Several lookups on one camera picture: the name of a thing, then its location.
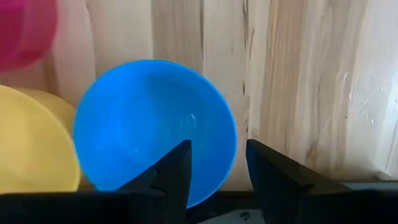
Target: wooden wall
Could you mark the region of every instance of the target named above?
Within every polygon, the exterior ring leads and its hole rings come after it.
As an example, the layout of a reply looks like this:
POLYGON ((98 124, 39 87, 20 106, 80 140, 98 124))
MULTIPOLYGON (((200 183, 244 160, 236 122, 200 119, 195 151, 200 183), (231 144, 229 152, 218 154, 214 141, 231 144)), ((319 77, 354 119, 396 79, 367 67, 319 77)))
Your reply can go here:
POLYGON ((76 105, 108 69, 142 58, 194 68, 239 133, 225 190, 247 190, 256 138, 335 179, 398 178, 398 1, 58 0, 52 51, 0 82, 76 105))

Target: plastic bowl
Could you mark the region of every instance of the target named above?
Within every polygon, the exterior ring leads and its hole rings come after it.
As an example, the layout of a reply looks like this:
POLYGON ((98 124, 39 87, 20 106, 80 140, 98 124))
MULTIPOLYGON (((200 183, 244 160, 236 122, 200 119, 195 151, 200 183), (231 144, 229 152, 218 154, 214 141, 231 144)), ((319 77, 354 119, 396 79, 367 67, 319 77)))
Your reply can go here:
POLYGON ((39 90, 0 85, 0 194, 75 191, 75 109, 39 90))
POLYGON ((236 154, 227 103, 197 72, 141 60, 102 75, 86 92, 73 131, 83 172, 98 190, 116 190, 184 139, 192 140, 187 207, 214 193, 236 154))
POLYGON ((56 26, 56 0, 0 0, 0 72, 43 57, 56 26))

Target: wooden surface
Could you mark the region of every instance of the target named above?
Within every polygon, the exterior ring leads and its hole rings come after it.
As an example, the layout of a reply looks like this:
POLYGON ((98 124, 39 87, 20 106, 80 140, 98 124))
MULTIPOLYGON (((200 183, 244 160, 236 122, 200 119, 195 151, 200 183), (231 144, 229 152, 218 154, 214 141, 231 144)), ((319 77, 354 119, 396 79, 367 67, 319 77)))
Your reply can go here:
POLYGON ((232 108, 224 190, 251 188, 256 138, 335 179, 398 179, 398 1, 58 0, 53 50, 0 77, 76 105, 95 78, 157 58, 207 77, 232 108))

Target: blue bowl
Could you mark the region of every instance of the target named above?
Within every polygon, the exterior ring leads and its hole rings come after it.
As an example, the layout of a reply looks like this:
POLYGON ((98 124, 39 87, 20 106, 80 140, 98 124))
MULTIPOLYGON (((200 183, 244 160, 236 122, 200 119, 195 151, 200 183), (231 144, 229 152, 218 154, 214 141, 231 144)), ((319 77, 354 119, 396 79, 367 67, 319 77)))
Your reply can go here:
POLYGON ((102 75, 86 92, 73 130, 81 167, 98 190, 116 190, 184 139, 192 140, 187 208, 225 181, 236 127, 219 91, 182 65, 141 60, 102 75))

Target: yellow bowl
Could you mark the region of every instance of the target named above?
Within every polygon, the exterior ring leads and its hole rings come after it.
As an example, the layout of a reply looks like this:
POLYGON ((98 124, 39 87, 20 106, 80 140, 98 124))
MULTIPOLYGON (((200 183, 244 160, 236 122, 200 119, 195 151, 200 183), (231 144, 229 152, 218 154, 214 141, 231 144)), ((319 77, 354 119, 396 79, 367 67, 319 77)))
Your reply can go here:
POLYGON ((0 85, 0 194, 78 188, 74 115, 50 93, 0 85))

